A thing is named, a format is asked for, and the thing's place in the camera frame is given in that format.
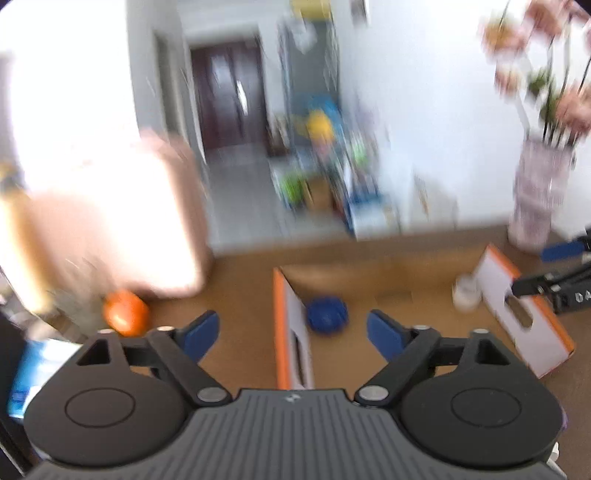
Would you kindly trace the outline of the white tape roll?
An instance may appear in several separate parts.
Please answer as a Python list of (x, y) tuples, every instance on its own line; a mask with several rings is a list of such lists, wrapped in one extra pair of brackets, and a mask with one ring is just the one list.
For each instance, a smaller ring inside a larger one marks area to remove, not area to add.
[(482, 301), (482, 291), (476, 278), (468, 274), (459, 276), (452, 289), (452, 300), (460, 312), (469, 313), (477, 309)]

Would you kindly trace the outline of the blue tissue pack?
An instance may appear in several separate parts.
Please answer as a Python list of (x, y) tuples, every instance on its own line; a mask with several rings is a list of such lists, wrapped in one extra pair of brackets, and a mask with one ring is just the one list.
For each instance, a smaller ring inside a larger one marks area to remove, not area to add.
[(58, 339), (28, 341), (8, 397), (8, 415), (22, 422), (32, 399), (80, 348)]

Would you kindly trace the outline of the dark brown door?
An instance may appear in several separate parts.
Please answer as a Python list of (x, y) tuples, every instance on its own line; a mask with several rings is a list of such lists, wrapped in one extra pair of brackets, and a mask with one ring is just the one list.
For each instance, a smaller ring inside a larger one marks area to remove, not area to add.
[(195, 47), (190, 59), (204, 150), (266, 144), (269, 122), (259, 38)]

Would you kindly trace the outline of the dried pink flowers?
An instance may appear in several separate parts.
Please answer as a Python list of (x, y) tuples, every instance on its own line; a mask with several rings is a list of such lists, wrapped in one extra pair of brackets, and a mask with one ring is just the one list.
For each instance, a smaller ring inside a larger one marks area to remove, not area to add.
[(590, 136), (588, 1), (506, 1), (482, 43), (525, 137), (574, 149)]

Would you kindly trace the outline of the yellow box on fridge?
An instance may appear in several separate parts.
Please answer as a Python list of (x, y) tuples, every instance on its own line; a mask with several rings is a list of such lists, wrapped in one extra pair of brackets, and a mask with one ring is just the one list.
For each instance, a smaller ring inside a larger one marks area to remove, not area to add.
[(294, 16), (311, 21), (329, 21), (332, 19), (331, 0), (290, 0)]

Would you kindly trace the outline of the pink ceramic vase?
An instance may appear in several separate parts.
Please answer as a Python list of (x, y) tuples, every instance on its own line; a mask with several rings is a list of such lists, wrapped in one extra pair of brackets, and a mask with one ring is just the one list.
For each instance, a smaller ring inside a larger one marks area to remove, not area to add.
[(514, 212), (508, 238), (518, 249), (538, 253), (546, 245), (554, 213), (562, 205), (574, 151), (541, 139), (524, 140), (514, 181)]

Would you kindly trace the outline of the pink suitcase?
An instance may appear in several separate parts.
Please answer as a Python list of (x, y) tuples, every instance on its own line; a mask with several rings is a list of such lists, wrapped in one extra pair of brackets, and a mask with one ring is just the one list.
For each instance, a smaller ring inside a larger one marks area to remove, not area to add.
[(32, 196), (16, 168), (1, 165), (1, 268), (27, 307), (42, 310), (50, 291), (76, 288), (76, 268), (90, 269), (105, 292), (179, 298), (204, 289), (204, 189), (182, 137), (143, 131), (71, 185)]

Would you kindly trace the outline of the orange fruit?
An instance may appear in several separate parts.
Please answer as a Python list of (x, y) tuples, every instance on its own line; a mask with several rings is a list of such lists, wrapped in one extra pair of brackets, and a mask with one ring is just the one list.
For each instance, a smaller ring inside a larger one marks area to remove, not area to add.
[(107, 325), (126, 337), (143, 336), (150, 327), (148, 306), (129, 290), (108, 294), (102, 313)]

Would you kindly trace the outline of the grey refrigerator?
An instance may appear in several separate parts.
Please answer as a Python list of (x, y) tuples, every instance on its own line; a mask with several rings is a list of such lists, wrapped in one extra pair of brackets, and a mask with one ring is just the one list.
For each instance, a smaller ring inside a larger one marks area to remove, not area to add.
[(280, 26), (280, 61), (290, 150), (311, 150), (305, 122), (315, 110), (341, 119), (339, 46), (334, 24), (291, 18)]

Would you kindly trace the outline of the red cardboard box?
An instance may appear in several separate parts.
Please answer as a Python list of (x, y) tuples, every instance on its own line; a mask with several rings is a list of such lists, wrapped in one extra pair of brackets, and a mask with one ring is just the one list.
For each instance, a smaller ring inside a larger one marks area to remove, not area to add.
[[(482, 301), (458, 311), (452, 289), (472, 275)], [(538, 376), (565, 363), (575, 343), (540, 297), (515, 298), (518, 267), (494, 245), (411, 253), (377, 260), (325, 265), (290, 265), (273, 272), (277, 385), (283, 390), (342, 388), (349, 394), (386, 364), (370, 343), (367, 320), (381, 310), (405, 327), (430, 326), (445, 337), (486, 329)], [(308, 327), (311, 300), (338, 297), (349, 323), (334, 335)]]

